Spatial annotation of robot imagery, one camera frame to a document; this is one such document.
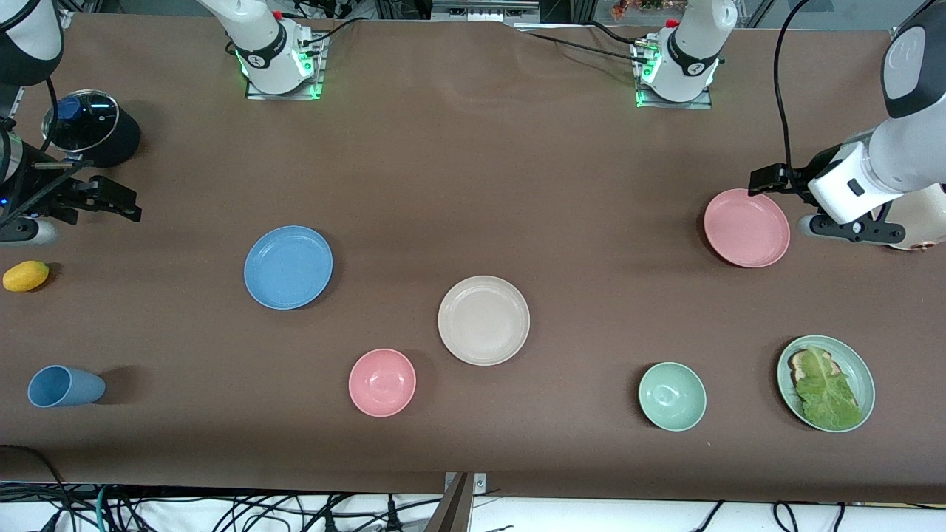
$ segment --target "lettuce leaf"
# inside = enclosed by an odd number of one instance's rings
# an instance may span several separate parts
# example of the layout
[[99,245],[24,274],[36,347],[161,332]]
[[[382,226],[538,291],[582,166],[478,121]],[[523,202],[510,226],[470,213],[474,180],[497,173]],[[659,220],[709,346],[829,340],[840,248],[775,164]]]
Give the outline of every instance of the lettuce leaf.
[[842,431],[861,422],[861,409],[848,386],[848,376],[832,375],[831,360],[825,355],[826,351],[817,347],[801,351],[805,377],[798,380],[795,390],[806,419],[823,429]]

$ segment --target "black cable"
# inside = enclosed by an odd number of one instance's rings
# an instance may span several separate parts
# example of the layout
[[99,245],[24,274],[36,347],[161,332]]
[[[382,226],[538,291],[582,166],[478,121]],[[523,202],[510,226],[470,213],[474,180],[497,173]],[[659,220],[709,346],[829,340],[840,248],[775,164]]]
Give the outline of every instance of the black cable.
[[339,532],[335,525],[335,517],[332,516],[332,510],[325,511],[325,532]]
[[191,499],[174,499],[167,497],[145,497],[138,499],[133,504],[139,506],[143,503],[197,503],[199,501],[232,501],[230,497],[194,497]]
[[9,19],[3,24],[0,24],[0,35],[7,33],[11,29],[14,29],[21,22],[26,20],[29,16],[29,13],[32,13],[33,10],[40,5],[40,0],[29,0],[26,2],[16,14],[13,15],[13,18]]
[[334,517],[334,518],[336,518],[336,519],[358,519],[358,518],[365,519],[365,518],[369,518],[369,517],[377,517],[377,514],[376,514],[376,513],[371,513],[371,512],[362,512],[362,513],[349,513],[349,512],[335,513],[335,512],[332,512],[332,517]]
[[713,516],[716,515],[716,512],[719,511],[720,506],[722,506],[724,502],[725,501],[717,501],[716,505],[712,508],[712,510],[709,511],[709,514],[707,514],[707,518],[703,520],[703,524],[701,524],[699,528],[693,530],[693,532],[706,532],[706,529],[710,526]]
[[302,526],[306,526],[306,509],[302,507],[302,499],[298,495],[296,495],[296,504],[299,506],[299,519],[302,520]]
[[[6,173],[0,174],[0,176],[6,177]],[[64,482],[62,480],[62,475],[59,471],[53,466],[52,462],[45,457],[41,452],[32,449],[30,447],[24,447],[22,445],[0,445],[0,449],[13,449],[19,452],[25,452],[26,454],[31,454],[34,458],[37,458],[39,461],[43,462],[43,465],[49,470],[49,474],[53,476],[56,480],[56,485],[59,486],[60,492],[62,493],[62,505],[69,512],[69,518],[72,520],[72,530],[77,532],[79,528],[76,526],[76,510],[72,507],[72,502],[69,499],[69,494],[65,492]]]
[[59,126],[59,100],[56,98],[56,89],[53,87],[52,78],[46,78],[46,88],[49,90],[49,102],[53,108],[53,115],[49,119],[49,129],[46,131],[46,139],[43,141],[43,145],[40,146],[40,151],[46,151],[49,148],[49,143],[53,140],[53,134],[56,133],[56,128]]
[[587,51],[589,51],[589,52],[594,52],[594,53],[596,53],[596,54],[603,54],[603,55],[606,55],[606,56],[617,57],[617,58],[621,58],[621,59],[627,59],[627,60],[630,61],[630,62],[647,62],[647,60],[645,60],[644,58],[631,57],[631,56],[624,55],[624,54],[619,54],[619,53],[615,53],[615,52],[609,52],[609,51],[607,51],[607,50],[602,50],[601,48],[594,48],[594,47],[591,47],[591,46],[585,46],[584,44],[572,43],[571,41],[563,41],[563,40],[561,40],[561,39],[556,39],[556,38],[554,38],[554,37],[549,37],[548,35],[539,35],[538,33],[532,33],[531,31],[527,31],[526,33],[529,34],[529,35],[532,35],[533,37],[536,37],[536,39],[543,39],[543,40],[545,40],[545,41],[552,41],[553,43],[559,43],[559,44],[564,44],[564,45],[566,45],[566,46],[572,46],[572,47],[575,47],[575,48],[581,48],[581,49],[583,49],[583,50],[587,50]]
[[832,527],[832,532],[837,532],[837,529],[841,526],[841,520],[844,519],[844,503],[838,503],[837,517],[834,518],[834,526]]
[[[134,522],[138,525],[138,530],[153,530],[151,525],[145,521],[145,518],[138,515],[137,510],[134,506],[131,505],[131,499],[128,497],[122,497],[122,500],[125,501],[125,506],[128,507],[128,511],[131,513],[131,518],[134,519]],[[121,505],[118,507],[118,513],[121,515]]]
[[[280,523],[282,523],[282,524],[284,524],[284,525],[286,526],[287,532],[292,532],[292,525],[289,524],[288,521],[286,521],[285,519],[283,519],[283,518],[281,518],[281,517],[276,517],[276,516],[274,516],[274,515],[264,515],[264,516],[261,516],[260,519],[272,519],[273,521],[278,521],[278,522],[280,522]],[[247,527],[246,527],[246,524],[243,524],[243,532],[248,532],[248,531],[250,530],[250,528],[247,528]]]
[[[440,499],[427,499],[426,501],[418,501],[418,502],[416,502],[416,503],[410,503],[409,505],[400,506],[400,507],[398,508],[398,510],[406,510],[406,509],[409,509],[409,508],[415,508],[415,507],[423,506],[423,505],[432,505],[432,504],[434,504],[434,503],[439,503],[439,502],[440,502]],[[363,524],[362,524],[361,526],[359,526],[358,528],[352,530],[352,532],[361,532],[361,530],[364,530],[365,528],[371,526],[373,523],[375,523],[375,522],[377,522],[377,521],[381,521],[382,519],[386,518],[387,516],[388,516],[387,513],[380,514],[380,515],[376,515],[376,516],[374,517],[374,519],[372,519],[371,521],[368,521],[367,523],[363,523]]]
[[[779,506],[785,506],[785,509],[788,510],[788,517],[792,518],[792,529],[789,530],[787,526],[781,521],[779,517]],[[792,511],[792,507],[788,506],[788,503],[778,501],[772,505],[772,517],[775,518],[775,522],[779,525],[779,528],[785,532],[798,532],[798,522],[795,521],[795,512]]]
[[339,31],[342,31],[342,29],[344,29],[349,24],[354,24],[359,20],[368,20],[368,19],[366,17],[355,17],[353,19],[348,19],[345,22],[341,23],[339,26],[333,27],[331,31],[329,31],[322,37],[316,37],[315,39],[312,39],[310,41],[302,41],[302,46],[308,46],[310,44],[316,44],[319,41],[324,41],[325,39],[328,39],[329,37],[338,33]]
[[122,518],[122,516],[121,516],[121,501],[118,502],[117,507],[118,507],[118,517],[117,517],[117,519],[118,519],[118,523],[117,523],[117,524],[118,524],[118,530],[128,530],[128,527],[125,525],[125,520],[124,520],[124,519]]
[[388,493],[388,524],[385,525],[385,532],[404,532],[403,524],[397,517],[397,505],[394,503],[394,494]]
[[256,525],[257,523],[259,523],[259,520],[262,519],[267,513],[272,512],[272,511],[275,510],[279,505],[283,504],[285,501],[288,501],[289,499],[291,499],[291,498],[293,498],[293,497],[295,497],[295,495],[289,495],[289,496],[287,496],[287,497],[284,497],[283,499],[280,499],[280,500],[277,501],[276,504],[274,504],[274,505],[267,505],[266,509],[263,510],[262,513],[256,514],[256,515],[252,516],[250,519],[247,519],[247,520],[246,520],[246,523],[243,524],[243,531],[246,532],[246,530],[248,530],[249,528],[253,528],[254,525]]
[[[249,496],[247,496],[245,499],[243,499],[243,501],[244,501],[244,502],[248,502],[250,499],[253,499],[253,497],[263,497],[263,498],[260,499],[260,501],[258,501],[258,502],[265,501],[265,500],[267,499],[267,497],[266,497],[266,496],[263,496],[263,495],[249,495]],[[220,517],[219,521],[217,521],[217,524],[215,524],[214,527],[210,529],[211,532],[217,532],[217,529],[220,527],[220,525],[223,524],[223,522],[227,519],[227,514],[231,514],[231,515],[233,514],[234,510],[237,509],[237,500],[238,500],[238,497],[235,497],[235,498],[234,498],[234,505],[233,505],[233,507],[230,508],[229,511],[227,511],[226,513],[224,513],[224,514]],[[244,509],[243,511],[241,511],[238,515],[234,515],[234,516],[233,516],[233,519],[230,520],[230,522],[227,523],[227,525],[223,527],[223,530],[226,530],[227,527],[229,527],[230,525],[232,525],[232,526],[234,527],[234,530],[236,530],[236,529],[237,529],[237,519],[239,519],[240,517],[242,517],[243,514],[245,514],[246,512],[250,511],[251,509],[253,509],[252,506],[247,506],[247,508]]]
[[[3,497],[3,502],[14,502],[22,499],[39,500],[40,502],[51,504],[60,513],[67,511],[66,505],[62,505],[61,492],[57,488],[48,488],[42,485],[7,483],[0,486],[0,496]],[[67,497],[69,498],[69,502],[72,505],[85,506],[84,510],[80,509],[79,511],[95,511],[95,507],[88,502],[82,501],[81,499],[75,499],[69,495],[67,495]],[[75,516],[97,528],[95,521],[83,516],[81,513],[77,512]]]
[[798,2],[794,8],[788,13],[788,17],[785,18],[785,23],[781,25],[779,30],[779,38],[775,43],[775,59],[772,61],[772,84],[775,86],[775,101],[779,105],[779,118],[781,119],[781,134],[782,138],[785,141],[785,166],[788,167],[788,176],[789,181],[792,184],[792,188],[797,189],[795,186],[795,172],[792,166],[792,143],[789,140],[788,135],[788,118],[785,117],[785,106],[781,101],[781,86],[779,85],[779,60],[781,58],[781,44],[785,40],[785,32],[788,31],[788,25],[792,24],[792,19],[795,18],[795,15],[805,7],[805,4],[808,4],[810,0],[801,0]]
[[598,29],[600,29],[601,31],[603,31],[605,35],[607,35],[608,37],[610,37],[611,39],[614,39],[615,41],[617,41],[617,42],[619,42],[619,43],[624,43],[624,44],[633,44],[633,43],[634,43],[634,39],[628,39],[627,37],[622,37],[621,35],[618,35],[617,33],[611,31],[611,28],[605,26],[604,24],[602,24],[602,23],[600,23],[600,22],[598,22],[598,21],[592,20],[592,21],[584,22],[584,23],[582,23],[582,25],[583,25],[583,26],[594,26],[594,27],[597,27]]
[[69,4],[69,6],[66,6],[66,8],[67,8],[67,9],[70,9],[70,6],[71,6],[71,9],[72,9],[73,11],[75,11],[76,13],[82,13],[82,12],[83,12],[83,11],[82,11],[82,8],[79,7],[79,5],[77,5],[74,0],[60,0],[60,2],[63,3],[64,5],[65,5],[65,4]]
[[314,516],[312,516],[312,519],[308,520],[308,523],[306,523],[306,525],[303,526],[302,530],[300,530],[299,532],[307,532],[309,528],[315,526],[315,523],[317,523],[326,512],[332,511],[332,508],[339,505],[339,503],[341,503],[345,499],[350,498],[351,496],[352,496],[351,493],[346,493],[343,495],[338,495],[334,500],[332,499],[331,496],[329,496],[328,501],[325,502],[325,505],[322,507],[322,509],[319,510]]
[[46,521],[46,524],[43,525],[43,528],[40,528],[40,532],[56,532],[56,523],[59,522],[60,515],[62,515],[62,510],[57,509],[56,513],[49,518],[49,521]]

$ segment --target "white floor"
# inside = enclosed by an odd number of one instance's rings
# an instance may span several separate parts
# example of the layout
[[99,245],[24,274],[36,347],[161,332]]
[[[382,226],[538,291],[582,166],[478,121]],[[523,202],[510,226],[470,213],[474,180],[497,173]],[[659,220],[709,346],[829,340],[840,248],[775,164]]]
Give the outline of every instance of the white floor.
[[[430,495],[398,495],[398,505],[427,500]],[[306,509],[320,508],[325,497],[303,497]],[[386,511],[384,495],[359,495],[342,502],[336,512]],[[706,518],[713,503],[661,502],[661,501],[602,501],[567,499],[525,499],[513,497],[479,497],[470,525],[470,532],[496,532],[504,527],[510,532],[549,531],[622,531],[622,532],[693,532]],[[298,508],[295,501],[283,506]],[[402,523],[423,520],[433,512],[435,505],[399,512]],[[831,532],[837,515],[835,505],[793,505],[800,532]],[[156,532],[210,532],[214,524],[231,509],[224,501],[199,501],[191,503],[145,503],[140,507],[142,517]],[[47,503],[0,504],[0,532],[30,532],[39,530],[53,514]],[[252,510],[241,518],[234,532],[242,531],[246,521],[257,513]],[[275,513],[289,523],[290,531],[302,527],[302,520],[291,513]],[[337,519],[341,532],[351,531],[364,524],[367,519]],[[97,532],[84,521],[79,532]],[[57,530],[71,530],[67,517],[60,518]],[[369,527],[365,532],[374,532]],[[946,511],[918,508],[879,508],[848,506],[839,532],[942,532],[946,530]],[[252,532],[286,532],[287,524],[276,520],[258,520]],[[324,521],[310,529],[323,532]],[[772,506],[768,504],[726,503],[720,508],[708,532],[778,532],[772,517]]]

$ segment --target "blue cup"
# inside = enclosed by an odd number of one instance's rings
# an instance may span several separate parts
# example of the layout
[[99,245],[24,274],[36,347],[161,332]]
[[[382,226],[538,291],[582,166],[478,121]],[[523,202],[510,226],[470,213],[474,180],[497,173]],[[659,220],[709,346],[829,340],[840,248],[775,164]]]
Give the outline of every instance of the blue cup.
[[49,365],[33,376],[26,396],[33,406],[79,406],[99,400],[105,381],[98,375],[64,365]]

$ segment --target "bread slice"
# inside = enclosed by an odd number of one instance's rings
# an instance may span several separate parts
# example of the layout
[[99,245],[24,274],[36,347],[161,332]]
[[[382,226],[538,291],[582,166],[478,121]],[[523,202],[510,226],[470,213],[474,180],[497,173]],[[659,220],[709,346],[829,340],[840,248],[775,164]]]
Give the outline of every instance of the bread slice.
[[[795,385],[798,385],[798,381],[805,378],[805,372],[801,368],[801,355],[806,352],[809,352],[809,351],[807,349],[804,351],[799,351],[798,353],[795,353],[794,355],[792,355],[792,358],[788,360],[788,364],[792,366],[792,381],[795,382]],[[841,371],[841,366],[839,366],[837,362],[834,361],[834,359],[831,356],[831,353],[829,353],[828,351],[825,351],[824,354],[822,354],[821,356],[824,357],[828,361],[828,364],[831,367],[832,375],[843,373]],[[857,399],[854,399],[853,403],[854,403],[854,406],[857,406]]]

